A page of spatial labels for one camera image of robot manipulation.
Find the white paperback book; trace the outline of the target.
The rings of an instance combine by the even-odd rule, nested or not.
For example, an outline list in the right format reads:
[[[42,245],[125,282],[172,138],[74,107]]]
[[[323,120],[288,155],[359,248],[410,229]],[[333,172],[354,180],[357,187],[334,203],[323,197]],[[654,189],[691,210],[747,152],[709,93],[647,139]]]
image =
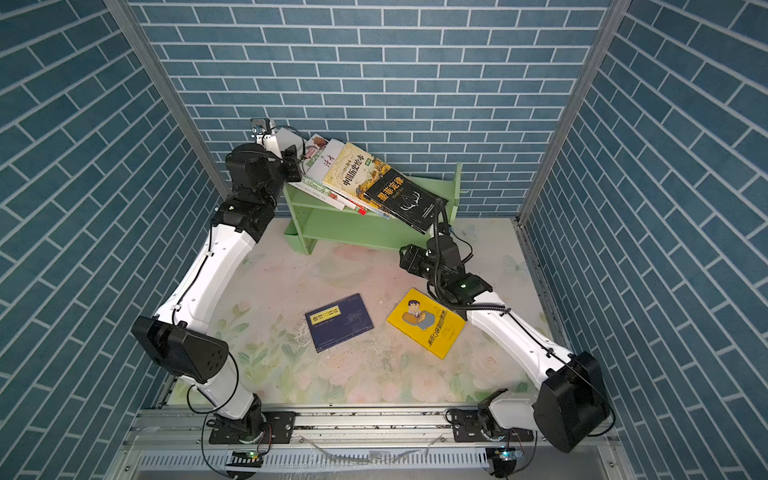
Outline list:
[[[339,201],[333,194],[329,193],[323,186],[319,185],[308,176],[308,162],[316,160],[319,153],[325,147],[327,141],[318,135],[314,135],[309,140],[303,139],[299,134],[290,128],[281,128],[276,131],[280,151],[295,145],[300,159],[302,180],[290,185],[323,202],[333,209],[343,211],[345,205]]]

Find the green nature encyclopedia book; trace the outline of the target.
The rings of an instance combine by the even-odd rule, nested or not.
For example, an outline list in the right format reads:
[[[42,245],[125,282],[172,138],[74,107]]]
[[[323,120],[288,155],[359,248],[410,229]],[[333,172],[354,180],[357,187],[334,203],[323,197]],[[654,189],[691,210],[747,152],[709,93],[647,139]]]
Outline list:
[[[323,183],[325,175],[344,146],[345,144],[339,140],[326,140],[318,134],[313,135],[306,143],[305,157],[301,164],[302,179],[297,188],[333,209],[339,211],[349,209],[365,215],[367,211],[364,207],[348,200]]]

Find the white red-lettered magazine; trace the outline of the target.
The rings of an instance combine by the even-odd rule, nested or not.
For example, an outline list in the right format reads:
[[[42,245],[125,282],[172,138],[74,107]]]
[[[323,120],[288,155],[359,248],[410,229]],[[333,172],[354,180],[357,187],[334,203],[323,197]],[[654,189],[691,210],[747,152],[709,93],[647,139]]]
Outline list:
[[[339,201],[341,201],[346,207],[353,210],[355,213],[360,213],[360,207],[354,202],[350,201],[343,194],[338,193],[333,187],[328,187],[324,183],[324,178],[329,172],[331,166],[340,155],[345,144],[339,140],[329,140],[323,150],[319,153],[318,158],[312,163],[309,168],[308,176],[323,186],[329,193],[333,194]]]

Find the black slipcase box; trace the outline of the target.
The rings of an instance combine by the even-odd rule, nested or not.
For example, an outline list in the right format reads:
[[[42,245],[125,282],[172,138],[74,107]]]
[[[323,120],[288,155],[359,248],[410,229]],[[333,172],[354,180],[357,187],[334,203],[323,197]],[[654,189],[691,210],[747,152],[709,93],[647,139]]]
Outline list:
[[[365,200],[421,234],[432,229],[437,205],[446,204],[444,198],[394,169],[375,174],[372,180],[359,186],[358,192]]]

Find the yellow history book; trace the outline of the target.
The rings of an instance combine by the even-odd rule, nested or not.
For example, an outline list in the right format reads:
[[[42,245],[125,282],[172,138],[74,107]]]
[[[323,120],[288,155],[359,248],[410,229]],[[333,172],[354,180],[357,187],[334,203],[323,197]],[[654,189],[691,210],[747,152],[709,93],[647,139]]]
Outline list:
[[[376,201],[367,200],[364,193],[380,180],[391,167],[352,143],[330,140],[323,154],[330,155],[330,165],[323,184],[355,204],[375,212],[385,219],[391,216]]]

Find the dark blue book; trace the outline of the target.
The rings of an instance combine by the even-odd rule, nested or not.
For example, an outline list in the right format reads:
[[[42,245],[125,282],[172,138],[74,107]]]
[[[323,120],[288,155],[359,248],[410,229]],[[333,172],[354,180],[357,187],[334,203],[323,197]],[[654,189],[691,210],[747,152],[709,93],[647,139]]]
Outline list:
[[[359,293],[307,312],[305,319],[317,353],[374,328]]]

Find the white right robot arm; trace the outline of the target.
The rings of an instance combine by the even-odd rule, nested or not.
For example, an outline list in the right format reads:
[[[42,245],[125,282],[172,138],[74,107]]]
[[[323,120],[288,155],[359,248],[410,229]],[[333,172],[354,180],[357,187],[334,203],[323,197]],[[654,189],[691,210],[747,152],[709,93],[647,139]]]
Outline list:
[[[486,410],[496,428],[535,429],[564,453],[587,437],[606,433],[597,428],[616,416],[599,361],[586,351],[576,355],[555,343],[503,304],[487,281],[466,271],[451,237],[433,237],[425,248],[402,247],[399,265],[426,279],[439,304],[487,334],[533,382],[538,394],[528,414],[508,392],[491,396]]]

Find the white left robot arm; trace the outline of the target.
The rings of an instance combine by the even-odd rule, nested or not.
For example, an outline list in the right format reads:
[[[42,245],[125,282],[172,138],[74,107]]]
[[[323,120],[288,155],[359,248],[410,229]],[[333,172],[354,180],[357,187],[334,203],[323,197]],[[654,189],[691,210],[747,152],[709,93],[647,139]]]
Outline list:
[[[232,191],[213,214],[204,246],[169,299],[131,329],[151,360],[197,390],[212,406],[209,415],[243,442],[263,434],[261,403],[243,385],[228,343],[209,329],[225,287],[274,218],[284,184],[300,181],[304,151],[303,140],[281,146],[269,137],[227,155]]]

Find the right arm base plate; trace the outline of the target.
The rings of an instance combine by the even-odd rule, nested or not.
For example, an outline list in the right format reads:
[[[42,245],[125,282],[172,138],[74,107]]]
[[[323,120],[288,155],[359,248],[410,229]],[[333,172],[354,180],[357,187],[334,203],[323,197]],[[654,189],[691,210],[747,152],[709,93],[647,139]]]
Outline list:
[[[457,443],[510,442],[527,443],[534,440],[532,430],[503,429],[487,413],[478,410],[450,408],[444,412]]]

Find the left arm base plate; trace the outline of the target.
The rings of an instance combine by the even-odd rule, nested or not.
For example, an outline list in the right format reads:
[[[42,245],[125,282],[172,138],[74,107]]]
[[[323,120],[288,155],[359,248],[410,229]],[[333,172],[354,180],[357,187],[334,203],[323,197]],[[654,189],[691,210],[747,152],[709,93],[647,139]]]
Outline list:
[[[283,445],[292,438],[297,414],[293,411],[256,410],[243,419],[232,420],[214,414],[206,421],[213,445]]]

